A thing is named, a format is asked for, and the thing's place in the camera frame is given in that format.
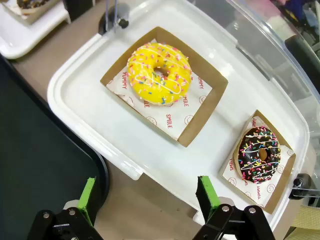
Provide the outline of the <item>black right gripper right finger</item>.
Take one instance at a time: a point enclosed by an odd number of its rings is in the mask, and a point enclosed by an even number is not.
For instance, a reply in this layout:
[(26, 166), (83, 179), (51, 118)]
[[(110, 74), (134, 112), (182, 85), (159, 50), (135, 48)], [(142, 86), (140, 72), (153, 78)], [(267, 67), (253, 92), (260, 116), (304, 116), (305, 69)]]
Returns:
[(240, 210), (221, 203), (208, 176), (197, 178), (195, 195), (204, 217), (195, 240), (221, 240), (224, 235), (233, 235), (237, 240), (275, 239), (261, 207), (249, 205)]

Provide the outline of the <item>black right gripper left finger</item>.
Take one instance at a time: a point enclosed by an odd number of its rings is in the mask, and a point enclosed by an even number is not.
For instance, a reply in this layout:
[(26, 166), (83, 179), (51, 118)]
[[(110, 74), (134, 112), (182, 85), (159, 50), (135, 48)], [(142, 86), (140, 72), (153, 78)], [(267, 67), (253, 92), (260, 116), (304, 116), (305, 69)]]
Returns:
[(28, 240), (99, 240), (94, 228), (99, 210), (100, 189), (95, 178), (88, 178), (77, 206), (60, 213), (39, 211), (29, 230)]

